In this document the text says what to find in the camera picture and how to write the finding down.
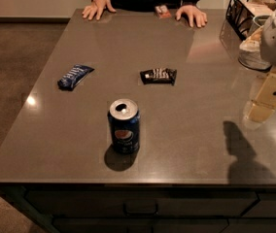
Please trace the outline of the person's right hand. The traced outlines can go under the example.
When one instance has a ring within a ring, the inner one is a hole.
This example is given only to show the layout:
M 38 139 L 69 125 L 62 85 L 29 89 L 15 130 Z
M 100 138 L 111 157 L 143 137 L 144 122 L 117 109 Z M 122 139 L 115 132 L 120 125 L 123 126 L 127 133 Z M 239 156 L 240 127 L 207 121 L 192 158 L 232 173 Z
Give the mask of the person's right hand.
M 85 6 L 82 17 L 87 20 L 100 20 L 105 10 L 110 13 L 116 12 L 111 0 L 92 0 L 89 5 Z

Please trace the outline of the person's left hand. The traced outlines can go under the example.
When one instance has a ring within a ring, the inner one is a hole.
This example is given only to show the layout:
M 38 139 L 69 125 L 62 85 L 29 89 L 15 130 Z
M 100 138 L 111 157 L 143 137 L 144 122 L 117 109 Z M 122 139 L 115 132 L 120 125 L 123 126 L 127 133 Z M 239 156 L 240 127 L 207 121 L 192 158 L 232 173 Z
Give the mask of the person's left hand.
M 201 28 L 207 23 L 207 15 L 194 5 L 180 7 L 175 14 L 175 19 L 179 21 L 182 16 L 188 19 L 190 27 L 196 26 L 197 28 Z

